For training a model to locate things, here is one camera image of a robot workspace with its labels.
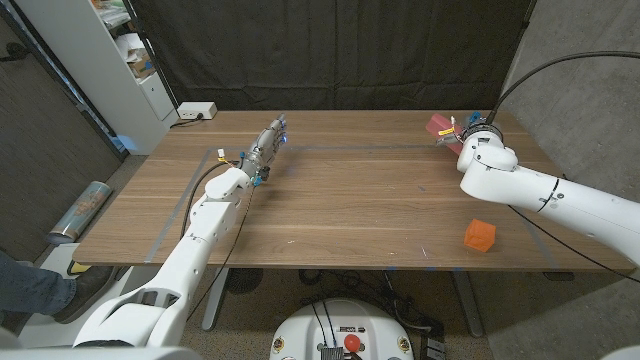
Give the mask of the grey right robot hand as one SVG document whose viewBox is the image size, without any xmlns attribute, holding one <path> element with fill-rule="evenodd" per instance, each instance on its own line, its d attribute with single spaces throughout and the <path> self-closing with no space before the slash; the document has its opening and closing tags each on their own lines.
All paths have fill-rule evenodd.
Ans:
<svg viewBox="0 0 640 360">
<path fill-rule="evenodd" d="M 454 116 L 444 120 L 442 129 L 437 131 L 437 146 L 462 147 L 464 142 L 472 135 L 479 132 L 489 132 L 498 137 L 500 141 L 504 139 L 501 130 L 495 125 L 489 124 L 488 119 L 479 112 L 474 112 L 465 125 L 460 125 Z"/>
</svg>

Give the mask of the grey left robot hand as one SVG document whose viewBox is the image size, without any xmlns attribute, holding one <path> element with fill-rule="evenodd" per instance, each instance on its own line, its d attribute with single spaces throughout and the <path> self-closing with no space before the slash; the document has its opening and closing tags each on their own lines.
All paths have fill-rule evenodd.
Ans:
<svg viewBox="0 0 640 360">
<path fill-rule="evenodd" d="M 287 142 L 286 128 L 286 115 L 281 113 L 258 135 L 241 160 L 240 169 L 249 176 L 254 186 L 268 179 L 276 154 Z"/>
</svg>

